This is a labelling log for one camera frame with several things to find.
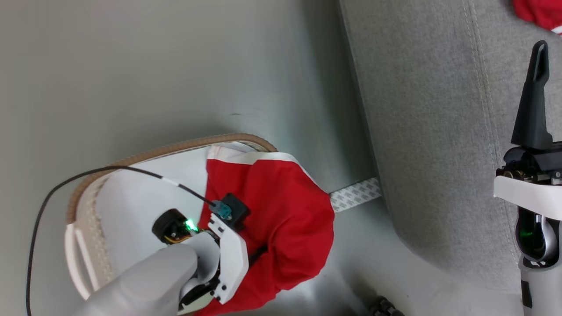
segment white plastic part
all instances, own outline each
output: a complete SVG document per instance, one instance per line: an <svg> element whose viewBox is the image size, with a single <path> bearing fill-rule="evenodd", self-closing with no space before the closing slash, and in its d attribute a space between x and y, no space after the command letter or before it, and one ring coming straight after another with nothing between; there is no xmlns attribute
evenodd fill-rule
<svg viewBox="0 0 562 316"><path fill-rule="evenodd" d="M248 249L244 239L215 214L211 214L209 228L220 238L220 284L214 296L225 304L234 296L248 272Z"/></svg>
<svg viewBox="0 0 562 316"><path fill-rule="evenodd" d="M96 272L94 271L94 265L92 263L92 257L90 256L90 252L86 247L86 241L84 239L84 234L78 228L74 229L74 234L76 235L76 241L78 241L78 248L80 248L80 253L82 254L82 259L84 261L84 265L86 266L86 271L88 272L88 276L90 277L90 283L92 284L92 289L94 292L99 290L99 281L96 277Z"/></svg>
<svg viewBox="0 0 562 316"><path fill-rule="evenodd" d="M498 176L493 195L529 211L562 220L562 186L545 186Z"/></svg>
<svg viewBox="0 0 562 316"><path fill-rule="evenodd" d="M197 277L192 278L182 287L180 298L194 287L209 282L219 268L220 249L215 239L207 232L199 233L182 242L189 245L197 253Z"/></svg>
<svg viewBox="0 0 562 316"><path fill-rule="evenodd" d="M76 253L76 239L74 235L74 224L68 224L66 226L65 231L65 256L66 256L66 264L69 268L70 278L74 283L74 286L80 293L80 296L87 300L91 293L90 290L86 287L86 280L84 275L80 271L78 267L78 254Z"/></svg>

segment tan fabric edge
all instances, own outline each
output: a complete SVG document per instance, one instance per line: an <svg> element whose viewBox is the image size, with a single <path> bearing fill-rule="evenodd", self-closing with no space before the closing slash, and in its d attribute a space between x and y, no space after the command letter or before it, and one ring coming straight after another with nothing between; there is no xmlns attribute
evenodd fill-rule
<svg viewBox="0 0 562 316"><path fill-rule="evenodd" d="M223 142L249 142L249 143L253 143L256 146L260 147L260 148L257 148L260 151L277 152L277 149L272 144L270 144L268 141L266 141L263 138L260 138L258 136L250 135L250 134L228 134L228 135L220 135L220 136L194 139L192 141L185 141L185 142L180 142L180 143L160 147L160 148L157 148L157 149L154 149L154 150L144 152L142 154L138 154L138 155L135 155L135 156L132 156L132 157L129 157L129 158L119 160L119 161L117 161L117 162L115 162L111 165L113 165L113 166L116 166L116 165L129 166L129 165L133 165L133 164L139 163L139 162L144 161L144 160L156 158L156 157L159 157L159 156L162 156L162 155L167 155L167 154L170 154L170 153L173 153L173 152L176 152L176 151L193 149L193 148L202 147L202 146L209 146L209 145L212 145L212 144L215 144L215 143L223 143ZM67 224L72 224L76 221L76 208L78 207L78 202L80 201L80 197L82 196L82 194L84 193L86 188L88 188L88 186L90 184L92 184L92 182L94 182L96 179L98 179L99 177L102 177L103 175L108 174L110 172L112 172L112 171L105 171L105 172L99 172L99 173L96 173L96 174L92 174L92 175L86 177L78 185L78 187L74 190L74 192L72 193L72 196L70 197L68 211L66 212L66 223Z"/></svg>

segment green light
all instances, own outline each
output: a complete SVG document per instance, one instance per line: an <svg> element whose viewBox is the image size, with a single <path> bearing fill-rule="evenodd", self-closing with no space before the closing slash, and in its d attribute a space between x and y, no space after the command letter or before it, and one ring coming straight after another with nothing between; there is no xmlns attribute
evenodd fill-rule
<svg viewBox="0 0 562 316"><path fill-rule="evenodd" d="M188 219L188 220L185 221L185 226L191 231L195 231L195 232L199 231L199 228L197 228L197 226L195 225L195 223L191 219Z"/></svg>

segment gray fabric seat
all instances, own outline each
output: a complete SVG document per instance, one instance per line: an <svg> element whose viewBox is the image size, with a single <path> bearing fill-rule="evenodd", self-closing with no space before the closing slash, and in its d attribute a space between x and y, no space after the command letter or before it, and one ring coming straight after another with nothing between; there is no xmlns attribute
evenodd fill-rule
<svg viewBox="0 0 562 316"><path fill-rule="evenodd" d="M493 195L535 42L547 40L547 126L562 140L562 39L508 0L342 0L383 194L413 252L519 291L516 207Z"/></svg>

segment red fabric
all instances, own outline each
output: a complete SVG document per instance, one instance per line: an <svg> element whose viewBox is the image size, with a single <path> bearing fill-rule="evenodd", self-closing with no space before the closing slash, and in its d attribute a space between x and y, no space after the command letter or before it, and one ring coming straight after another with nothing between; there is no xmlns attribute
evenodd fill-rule
<svg viewBox="0 0 562 316"><path fill-rule="evenodd" d="M521 19L549 31L562 25L561 0L513 0L513 6Z"/></svg>
<svg viewBox="0 0 562 316"><path fill-rule="evenodd" d="M206 197L220 200L233 193L251 211L240 235L248 253L263 245L268 251L250 267L234 297L221 305L213 300L196 316L256 309L316 276L326 263L334 238L334 211L327 193L290 161L257 160L253 165L207 161ZM205 207L199 226L207 228Z"/></svg>

